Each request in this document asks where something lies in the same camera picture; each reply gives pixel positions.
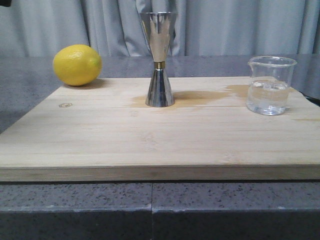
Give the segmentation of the steel double jigger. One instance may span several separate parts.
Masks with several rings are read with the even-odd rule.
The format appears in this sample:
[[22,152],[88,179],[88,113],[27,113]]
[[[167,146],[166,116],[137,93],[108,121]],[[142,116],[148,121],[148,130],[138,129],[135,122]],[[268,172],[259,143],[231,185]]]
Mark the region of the steel double jigger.
[[166,71],[166,58],[172,45],[177,14],[141,12],[139,16],[154,67],[145,104],[157,108],[172,106],[175,100]]

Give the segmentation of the glass beaker with liquid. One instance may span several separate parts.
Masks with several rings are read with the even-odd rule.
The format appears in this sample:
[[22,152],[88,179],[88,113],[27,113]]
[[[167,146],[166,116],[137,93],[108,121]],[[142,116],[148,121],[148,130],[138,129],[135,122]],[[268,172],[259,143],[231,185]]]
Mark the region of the glass beaker with liquid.
[[266,116],[286,111],[297,61],[281,56],[256,56],[248,61],[251,70],[247,108]]

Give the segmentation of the wooden cutting board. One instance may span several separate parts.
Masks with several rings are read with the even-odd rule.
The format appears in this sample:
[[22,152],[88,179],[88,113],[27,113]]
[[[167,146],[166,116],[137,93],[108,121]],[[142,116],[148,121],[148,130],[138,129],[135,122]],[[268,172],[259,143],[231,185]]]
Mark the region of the wooden cutting board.
[[320,109],[295,89],[278,116],[246,107],[250,78],[177,77],[149,107],[148,78],[61,86],[0,135],[3,182],[315,180]]

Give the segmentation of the yellow lemon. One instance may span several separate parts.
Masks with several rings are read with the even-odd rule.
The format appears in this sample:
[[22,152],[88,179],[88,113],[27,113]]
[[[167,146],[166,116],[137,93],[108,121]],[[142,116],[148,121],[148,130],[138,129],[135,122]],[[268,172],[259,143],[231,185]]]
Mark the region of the yellow lemon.
[[99,76],[102,65],[100,55],[85,44],[74,44],[63,48],[52,61],[55,75],[69,86],[91,83]]

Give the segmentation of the grey curtain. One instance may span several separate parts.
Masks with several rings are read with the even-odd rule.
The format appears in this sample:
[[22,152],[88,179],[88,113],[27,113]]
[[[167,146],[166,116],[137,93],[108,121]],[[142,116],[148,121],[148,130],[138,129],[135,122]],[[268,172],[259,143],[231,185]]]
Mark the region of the grey curtain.
[[177,14],[174,56],[320,51],[317,0],[3,0],[0,54],[49,57],[73,44],[101,56],[147,56],[141,12]]

